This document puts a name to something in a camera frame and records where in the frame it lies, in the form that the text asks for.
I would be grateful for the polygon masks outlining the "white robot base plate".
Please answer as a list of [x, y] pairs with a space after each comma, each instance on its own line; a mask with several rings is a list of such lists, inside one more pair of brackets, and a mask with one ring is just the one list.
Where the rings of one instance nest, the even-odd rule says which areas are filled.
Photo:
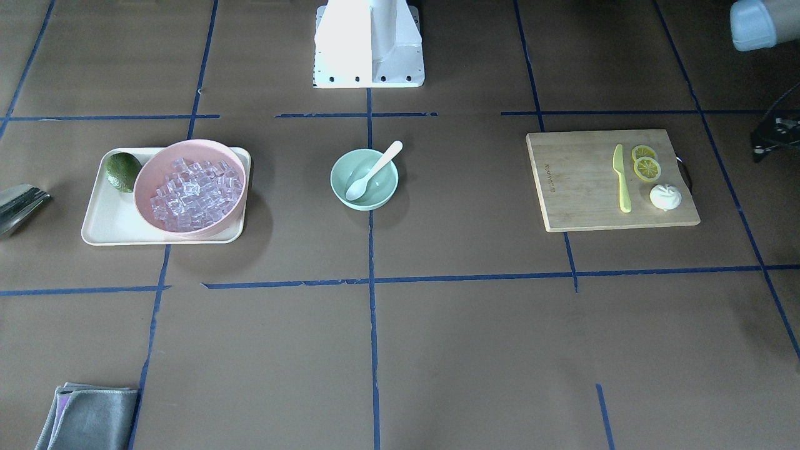
[[406, 1], [329, 1], [317, 8], [314, 45], [315, 88], [425, 83], [420, 13]]

